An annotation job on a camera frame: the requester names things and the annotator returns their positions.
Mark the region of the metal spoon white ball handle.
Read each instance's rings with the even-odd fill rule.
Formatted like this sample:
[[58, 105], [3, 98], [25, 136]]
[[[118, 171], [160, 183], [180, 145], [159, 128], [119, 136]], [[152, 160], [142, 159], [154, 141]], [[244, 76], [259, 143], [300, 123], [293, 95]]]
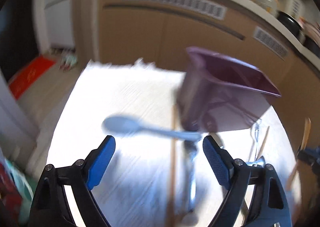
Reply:
[[195, 179], [195, 161], [197, 156], [196, 142], [183, 142], [184, 149], [184, 215], [182, 224], [186, 226], [195, 226], [198, 223], [198, 218], [195, 215], [195, 199], [196, 199], [196, 179]]

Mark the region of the blue plastic spoon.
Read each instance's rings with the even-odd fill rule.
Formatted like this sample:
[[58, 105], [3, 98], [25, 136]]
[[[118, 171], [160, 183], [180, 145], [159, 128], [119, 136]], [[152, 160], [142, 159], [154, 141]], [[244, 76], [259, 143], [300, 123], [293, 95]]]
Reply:
[[102, 126], [103, 129], [107, 132], [117, 135], [135, 135], [141, 132], [146, 132], [148, 134], [155, 134], [163, 137], [187, 140], [192, 142], [198, 142], [202, 138], [202, 135], [198, 132], [165, 130], [141, 124], [140, 120], [132, 116], [110, 116], [103, 120]]

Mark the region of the short wooden chopstick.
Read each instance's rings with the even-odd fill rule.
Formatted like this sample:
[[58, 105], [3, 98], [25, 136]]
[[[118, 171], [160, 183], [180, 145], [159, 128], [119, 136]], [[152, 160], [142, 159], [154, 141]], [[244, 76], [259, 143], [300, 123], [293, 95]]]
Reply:
[[264, 147], [266, 145], [266, 141], [267, 141], [267, 137], [268, 137], [268, 133], [270, 131], [270, 126], [268, 126], [267, 130], [266, 130], [266, 134], [265, 134], [265, 137], [263, 139], [263, 142], [260, 146], [260, 149], [258, 151], [258, 154], [257, 154], [257, 157], [256, 157], [256, 160], [258, 160], [261, 156], [262, 156], [262, 153], [263, 153], [263, 150], [264, 150]]

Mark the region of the white plastic spoon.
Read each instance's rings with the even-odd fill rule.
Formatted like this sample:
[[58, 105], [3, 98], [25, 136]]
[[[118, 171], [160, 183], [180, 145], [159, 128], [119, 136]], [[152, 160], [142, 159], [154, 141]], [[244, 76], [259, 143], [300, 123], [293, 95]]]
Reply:
[[252, 138], [252, 146], [249, 152], [248, 162], [255, 161], [258, 154], [259, 132], [261, 119], [258, 119], [250, 128], [250, 136]]

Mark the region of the white textured table cloth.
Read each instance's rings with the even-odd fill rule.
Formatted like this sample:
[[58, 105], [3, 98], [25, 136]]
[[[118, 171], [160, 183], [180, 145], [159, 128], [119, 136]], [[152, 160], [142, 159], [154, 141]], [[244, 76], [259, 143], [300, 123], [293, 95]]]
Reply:
[[[184, 73], [156, 68], [141, 60], [117, 66], [89, 62], [81, 73], [53, 133], [47, 163], [72, 165], [97, 148], [107, 135], [102, 122], [116, 114], [131, 115], [159, 128], [178, 128], [172, 112]], [[273, 108], [261, 117], [258, 151], [270, 126], [262, 155], [286, 184], [295, 155]], [[116, 136], [116, 150], [92, 193], [112, 226], [167, 226], [171, 139], [156, 135]], [[225, 149], [248, 161], [250, 128], [220, 132]], [[176, 142], [175, 226], [184, 213], [182, 142]]]

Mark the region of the purple plastic utensil caddy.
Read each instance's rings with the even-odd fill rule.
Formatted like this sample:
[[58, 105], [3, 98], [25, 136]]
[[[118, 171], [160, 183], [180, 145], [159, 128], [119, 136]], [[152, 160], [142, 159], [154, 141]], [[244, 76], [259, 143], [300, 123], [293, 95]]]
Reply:
[[186, 49], [189, 65], [177, 94], [186, 131], [248, 129], [281, 93], [257, 67], [195, 46]]

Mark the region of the long wooden chopstick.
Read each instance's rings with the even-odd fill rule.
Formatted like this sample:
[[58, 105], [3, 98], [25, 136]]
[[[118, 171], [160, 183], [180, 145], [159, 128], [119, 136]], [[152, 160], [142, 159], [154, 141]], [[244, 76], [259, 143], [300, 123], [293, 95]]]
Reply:
[[176, 138], [171, 139], [170, 182], [167, 203], [167, 226], [175, 226]]

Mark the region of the red floor mat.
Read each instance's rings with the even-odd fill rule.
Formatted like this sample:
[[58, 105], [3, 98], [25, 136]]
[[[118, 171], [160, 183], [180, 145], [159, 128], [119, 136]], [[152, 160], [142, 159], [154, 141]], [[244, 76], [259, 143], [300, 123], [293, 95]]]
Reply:
[[37, 79], [56, 63], [57, 58], [40, 55], [21, 68], [8, 83], [15, 100], [18, 100]]

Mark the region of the black pot on counter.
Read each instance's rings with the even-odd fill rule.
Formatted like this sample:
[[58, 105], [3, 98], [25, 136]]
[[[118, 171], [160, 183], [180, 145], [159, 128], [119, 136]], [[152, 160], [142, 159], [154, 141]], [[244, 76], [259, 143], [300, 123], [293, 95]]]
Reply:
[[300, 38], [302, 27], [290, 15], [283, 11], [277, 11], [277, 20], [280, 21], [297, 39]]

